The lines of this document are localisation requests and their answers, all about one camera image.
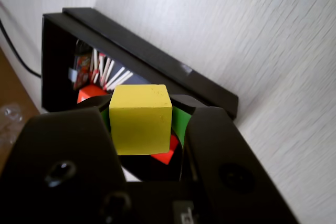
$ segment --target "wooden table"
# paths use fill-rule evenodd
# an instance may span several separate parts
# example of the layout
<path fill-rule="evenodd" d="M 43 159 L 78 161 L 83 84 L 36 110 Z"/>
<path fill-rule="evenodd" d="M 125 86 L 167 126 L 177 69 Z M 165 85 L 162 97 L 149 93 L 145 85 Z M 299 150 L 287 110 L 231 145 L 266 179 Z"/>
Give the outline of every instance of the wooden table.
<path fill-rule="evenodd" d="M 0 108 L 11 103 L 18 104 L 23 115 L 23 123 L 21 125 L 24 125 L 32 116 L 39 114 L 1 48 L 0 90 L 2 90 L 2 95 L 0 95 Z M 12 145 L 10 143 L 7 143 L 6 141 L 0 142 L 0 173 L 5 165 L 11 148 Z"/>

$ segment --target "red block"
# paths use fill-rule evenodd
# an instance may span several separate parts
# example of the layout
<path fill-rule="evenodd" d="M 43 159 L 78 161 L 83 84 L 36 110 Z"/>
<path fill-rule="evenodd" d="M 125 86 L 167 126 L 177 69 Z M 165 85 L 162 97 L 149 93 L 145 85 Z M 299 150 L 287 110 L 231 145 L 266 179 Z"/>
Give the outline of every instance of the red block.
<path fill-rule="evenodd" d="M 172 134 L 170 137 L 169 151 L 166 153 L 152 154 L 151 156 L 156 158 L 158 161 L 162 162 L 163 164 L 168 165 L 170 160 L 173 157 L 173 154 L 177 146 L 178 146 L 178 139 L 175 135 Z"/>
<path fill-rule="evenodd" d="M 102 89 L 100 89 L 96 85 L 93 85 L 93 84 L 88 85 L 88 86 L 79 90 L 77 103 L 80 103 L 80 102 L 82 102 L 85 99 L 88 99 L 90 97 L 96 97 L 96 96 L 99 96 L 99 95 L 106 95 L 106 94 L 107 93 L 105 91 L 103 91 Z"/>

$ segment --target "black plastic part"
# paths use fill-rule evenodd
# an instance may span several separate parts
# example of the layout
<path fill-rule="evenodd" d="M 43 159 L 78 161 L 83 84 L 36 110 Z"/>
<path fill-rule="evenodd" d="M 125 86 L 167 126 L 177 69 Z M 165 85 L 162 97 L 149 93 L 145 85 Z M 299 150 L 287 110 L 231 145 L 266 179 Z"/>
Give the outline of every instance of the black plastic part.
<path fill-rule="evenodd" d="M 102 112 L 103 110 L 109 107 L 111 98 L 112 98 L 111 94 L 99 95 L 97 97 L 90 97 L 78 103 L 75 109 L 83 109 L 95 106 L 99 109 L 100 112 Z"/>
<path fill-rule="evenodd" d="M 173 106 L 187 112 L 192 115 L 196 108 L 204 108 L 207 107 L 203 103 L 199 102 L 193 97 L 189 95 L 183 94 L 172 94 L 169 96 Z"/>
<path fill-rule="evenodd" d="M 184 203 L 194 206 L 197 223 L 297 223 L 221 108 L 185 104 L 194 112 L 186 130 L 180 182 L 125 183 L 99 112 L 107 99 L 93 102 L 94 108 L 39 115 L 26 124 L 0 178 L 0 223 L 115 219 L 168 224 L 177 219 L 174 206 Z M 130 157 L 143 176 L 160 174 L 159 167 L 142 166 Z M 61 183 L 49 186 L 57 180 Z"/>
<path fill-rule="evenodd" d="M 218 223 L 297 223 L 223 109 L 197 108 L 185 147 L 194 177 L 205 190 L 205 205 Z"/>
<path fill-rule="evenodd" d="M 75 170 L 55 171 L 63 161 Z M 66 179 L 50 187 L 46 177 Z M 125 191 L 125 179 L 98 109 L 39 115 L 24 127 L 1 175 L 0 222 L 97 223 L 114 191 Z"/>

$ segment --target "black cable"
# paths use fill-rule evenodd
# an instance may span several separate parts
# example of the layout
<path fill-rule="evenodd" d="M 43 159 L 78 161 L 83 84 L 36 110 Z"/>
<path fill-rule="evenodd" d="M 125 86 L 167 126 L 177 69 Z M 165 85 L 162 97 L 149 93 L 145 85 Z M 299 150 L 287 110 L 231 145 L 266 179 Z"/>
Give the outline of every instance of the black cable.
<path fill-rule="evenodd" d="M 11 39 L 9 38 L 9 36 L 8 36 L 6 30 L 5 30 L 5 27 L 4 27 L 4 25 L 2 24 L 1 19 L 0 19 L 0 29 L 1 29 L 2 33 L 4 34 L 4 36 L 5 36 L 7 43 L 8 43 L 9 46 L 11 47 L 11 49 L 12 49 L 14 55 L 16 56 L 16 58 L 18 59 L 18 61 L 22 64 L 22 66 L 23 66 L 29 73 L 35 75 L 35 76 L 38 77 L 38 78 L 41 78 L 41 75 L 40 75 L 40 74 L 38 74 L 37 72 L 31 70 L 31 68 L 29 68 L 29 66 L 27 66 L 27 65 L 24 63 L 24 61 L 21 59 L 19 53 L 16 51 L 16 49 L 15 49 L 15 47 L 14 47 L 14 45 L 13 45 Z"/>

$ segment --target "plastic bag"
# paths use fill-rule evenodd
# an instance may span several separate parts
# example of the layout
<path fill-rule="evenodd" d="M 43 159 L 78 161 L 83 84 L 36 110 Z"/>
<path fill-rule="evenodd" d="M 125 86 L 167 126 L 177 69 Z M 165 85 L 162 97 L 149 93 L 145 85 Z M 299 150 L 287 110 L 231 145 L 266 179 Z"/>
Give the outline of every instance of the plastic bag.
<path fill-rule="evenodd" d="M 18 104 L 13 103 L 0 108 L 0 148 L 13 145 L 22 130 L 23 116 Z"/>

